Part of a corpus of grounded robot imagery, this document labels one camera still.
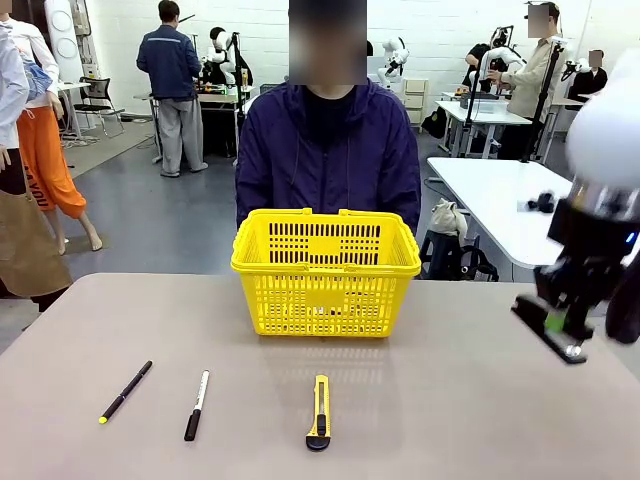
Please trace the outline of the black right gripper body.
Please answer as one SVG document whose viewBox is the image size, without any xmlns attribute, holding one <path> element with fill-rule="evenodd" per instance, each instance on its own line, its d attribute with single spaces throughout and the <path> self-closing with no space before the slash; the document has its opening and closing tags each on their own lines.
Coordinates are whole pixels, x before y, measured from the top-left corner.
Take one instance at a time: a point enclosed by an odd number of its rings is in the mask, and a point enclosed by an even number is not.
<svg viewBox="0 0 640 480">
<path fill-rule="evenodd" d="M 548 238 L 562 246 L 551 265 L 534 269 L 538 296 L 546 301 L 602 301 L 622 280 L 622 259 L 638 239 L 639 222 L 586 213 L 561 199 Z"/>
</svg>

